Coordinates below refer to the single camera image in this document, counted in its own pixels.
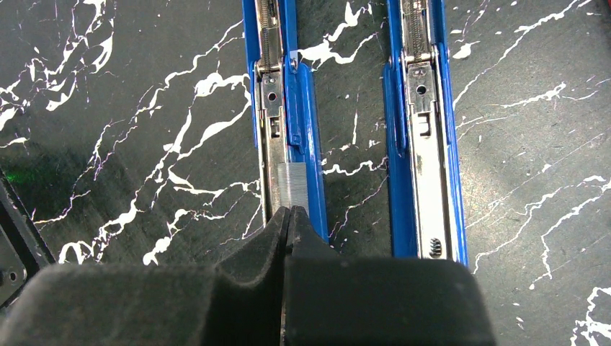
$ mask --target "blue stapler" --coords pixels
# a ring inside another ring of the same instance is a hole
[[[302,206],[327,234],[313,77],[298,62],[295,0],[243,0],[263,222],[281,207]]]
[[[387,0],[393,255],[468,264],[443,0]]]

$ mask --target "black marble surface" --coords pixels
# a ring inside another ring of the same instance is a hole
[[[384,2],[297,3],[332,244],[389,255]],[[611,345],[609,7],[446,12],[499,343]],[[216,262],[261,227],[240,1],[0,0],[0,23],[0,167],[59,262]]]

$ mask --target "blue metal casing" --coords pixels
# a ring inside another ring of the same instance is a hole
[[[406,100],[403,93],[403,73],[400,57],[403,43],[401,40],[400,0],[387,0],[388,24],[391,33],[391,62],[383,70],[383,88],[386,116],[386,147],[389,165],[389,199],[391,204],[391,227],[393,237],[393,256],[417,256],[414,191],[411,185],[409,143],[407,142]],[[439,51],[440,77],[442,81],[443,107],[447,135],[447,159],[450,176],[450,193],[454,205],[457,229],[458,261],[468,265],[463,215],[463,198],[460,186],[460,167],[456,141],[454,109],[452,107],[452,87],[450,81],[450,62],[448,60],[445,13],[443,0],[429,0],[431,5],[432,40]]]
[[[259,30],[257,28],[256,0],[242,0],[244,37],[246,41],[246,66],[250,76],[250,90],[256,87],[255,65],[261,58]],[[309,216],[316,233],[329,241],[326,206],[321,166],[316,98],[310,68],[299,63],[295,69],[290,63],[297,57],[297,14],[294,0],[280,0],[282,23],[282,47],[285,52],[283,65],[284,101],[287,119],[287,142],[292,162],[305,162],[308,175]],[[254,142],[257,145],[257,110],[252,107]]]

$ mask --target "black metal object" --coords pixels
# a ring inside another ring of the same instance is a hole
[[[54,262],[45,243],[0,172],[0,317],[23,285]]]
[[[0,345],[279,345],[283,297],[291,346],[494,344],[465,268],[344,259],[317,237],[305,210],[281,208],[214,266],[51,266]]]

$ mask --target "table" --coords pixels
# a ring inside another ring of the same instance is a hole
[[[390,254],[385,11],[298,1],[344,256]],[[446,13],[470,268],[499,344],[609,345],[609,7]],[[214,263],[261,228],[239,1],[3,0],[0,22],[0,167],[59,262]]]

